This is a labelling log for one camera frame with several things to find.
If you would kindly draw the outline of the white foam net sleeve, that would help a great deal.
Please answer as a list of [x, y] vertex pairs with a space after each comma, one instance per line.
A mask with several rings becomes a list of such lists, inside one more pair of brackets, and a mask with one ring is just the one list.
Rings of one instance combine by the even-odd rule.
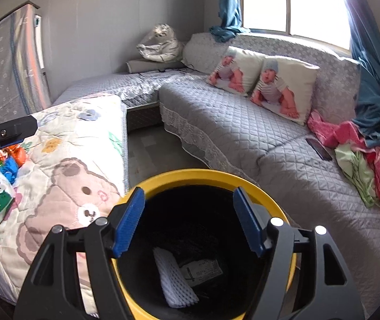
[[163, 295], [169, 307], [181, 309], [199, 302], [197, 295], [186, 282], [171, 252], [155, 248], [154, 259], [159, 272]]

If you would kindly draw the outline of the paper receipt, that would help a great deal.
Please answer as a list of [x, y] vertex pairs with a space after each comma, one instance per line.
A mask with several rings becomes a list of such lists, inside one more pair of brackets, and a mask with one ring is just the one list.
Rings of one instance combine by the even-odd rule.
[[195, 287], [223, 274], [217, 260], [199, 260], [181, 267], [181, 273], [190, 287]]

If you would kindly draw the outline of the orange snack wrapper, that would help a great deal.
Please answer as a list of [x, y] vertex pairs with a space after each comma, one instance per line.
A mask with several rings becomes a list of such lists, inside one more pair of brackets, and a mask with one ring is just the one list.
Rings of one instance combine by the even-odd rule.
[[17, 175], [18, 170], [26, 162], [26, 151], [20, 145], [12, 145], [0, 150], [0, 172]]

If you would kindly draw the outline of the yellow black trash bin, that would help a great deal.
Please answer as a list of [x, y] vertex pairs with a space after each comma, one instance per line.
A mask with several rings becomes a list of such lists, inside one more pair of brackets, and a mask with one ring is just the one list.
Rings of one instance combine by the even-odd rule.
[[[242, 319], [269, 267], [250, 249], [233, 207], [243, 187], [252, 203], [287, 220], [279, 205], [259, 187], [228, 173], [182, 169], [138, 183], [146, 205], [131, 245], [116, 262], [119, 282], [135, 319]], [[179, 267], [217, 276], [195, 287], [199, 302], [171, 308], [162, 291], [154, 250], [173, 255]]]

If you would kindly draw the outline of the striped grey hanging sheet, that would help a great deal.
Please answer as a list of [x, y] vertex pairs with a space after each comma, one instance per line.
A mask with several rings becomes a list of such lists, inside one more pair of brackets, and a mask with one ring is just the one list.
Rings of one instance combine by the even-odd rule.
[[27, 2], [0, 19], [0, 123], [51, 106], [37, 53], [36, 9]]

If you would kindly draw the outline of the cartoon bear quilt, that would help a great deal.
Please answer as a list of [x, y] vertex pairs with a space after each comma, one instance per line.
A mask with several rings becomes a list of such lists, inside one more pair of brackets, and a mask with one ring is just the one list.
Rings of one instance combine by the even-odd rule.
[[90, 225], [129, 189], [126, 106], [119, 97], [90, 95], [34, 117], [35, 135], [18, 143], [26, 162], [17, 175], [3, 174], [15, 199], [0, 224], [0, 317], [13, 311], [51, 227]]

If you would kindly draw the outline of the pink cloth on sofa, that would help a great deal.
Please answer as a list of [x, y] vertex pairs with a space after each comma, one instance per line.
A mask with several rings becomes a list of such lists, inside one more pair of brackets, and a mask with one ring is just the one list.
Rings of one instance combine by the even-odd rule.
[[329, 123], [318, 111], [310, 113], [307, 125], [322, 146], [334, 150], [337, 165], [365, 206], [380, 208], [380, 147], [367, 147], [353, 122]]

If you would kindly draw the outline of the blue curtain right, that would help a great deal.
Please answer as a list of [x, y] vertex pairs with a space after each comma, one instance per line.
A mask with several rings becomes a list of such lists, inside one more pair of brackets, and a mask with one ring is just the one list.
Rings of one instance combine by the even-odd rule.
[[345, 0], [350, 51], [361, 74], [353, 122], [369, 148], [380, 147], [380, 31], [367, 0]]

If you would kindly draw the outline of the blue curtain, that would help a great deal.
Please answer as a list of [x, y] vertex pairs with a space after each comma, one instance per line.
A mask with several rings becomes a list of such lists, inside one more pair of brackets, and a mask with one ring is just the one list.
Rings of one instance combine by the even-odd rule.
[[250, 32], [243, 26], [241, 0], [219, 0], [218, 17], [221, 23], [209, 29], [217, 43], [226, 43], [237, 34]]
[[369, 148], [380, 147], [380, 31], [367, 0], [345, 0], [350, 51], [361, 74], [353, 122]]

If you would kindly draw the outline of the tiger toy in plastic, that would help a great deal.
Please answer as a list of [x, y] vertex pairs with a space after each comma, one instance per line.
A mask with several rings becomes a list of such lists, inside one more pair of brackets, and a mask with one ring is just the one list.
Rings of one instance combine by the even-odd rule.
[[182, 59], [183, 43], [168, 24], [158, 24], [136, 46], [141, 56], [149, 61], [167, 63]]

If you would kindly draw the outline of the right baby print pillow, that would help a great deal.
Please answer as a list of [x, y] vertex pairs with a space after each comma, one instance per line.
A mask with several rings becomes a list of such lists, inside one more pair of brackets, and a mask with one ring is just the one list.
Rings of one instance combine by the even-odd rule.
[[304, 125], [320, 67], [285, 56], [266, 56], [252, 103]]

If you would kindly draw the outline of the baby print pillow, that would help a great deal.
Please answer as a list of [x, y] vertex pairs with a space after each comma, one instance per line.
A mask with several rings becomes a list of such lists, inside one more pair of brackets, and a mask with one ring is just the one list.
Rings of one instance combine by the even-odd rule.
[[229, 93], [247, 96], [259, 80], [265, 54], [229, 46], [206, 82]]
[[320, 67], [285, 56], [266, 56], [252, 103], [304, 125]]

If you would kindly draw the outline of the grey patterned cushion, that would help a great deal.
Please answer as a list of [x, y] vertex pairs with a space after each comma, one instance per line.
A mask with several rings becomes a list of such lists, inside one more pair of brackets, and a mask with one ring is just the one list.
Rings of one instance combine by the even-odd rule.
[[190, 69], [211, 74], [231, 43], [218, 43], [211, 33], [194, 33], [183, 48], [181, 62]]

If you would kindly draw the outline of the blue curtain left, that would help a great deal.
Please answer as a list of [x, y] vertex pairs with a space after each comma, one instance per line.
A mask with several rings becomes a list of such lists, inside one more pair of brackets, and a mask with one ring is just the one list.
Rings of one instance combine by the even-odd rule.
[[243, 26], [241, 0], [219, 0], [218, 17], [221, 23], [209, 29], [217, 43], [226, 43], [237, 34], [250, 32]]

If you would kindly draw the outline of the window with frame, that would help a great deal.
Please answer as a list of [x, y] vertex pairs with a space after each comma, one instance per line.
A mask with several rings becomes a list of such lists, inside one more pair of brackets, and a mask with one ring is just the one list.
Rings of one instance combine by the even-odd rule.
[[243, 26], [350, 49], [345, 0], [242, 0]]

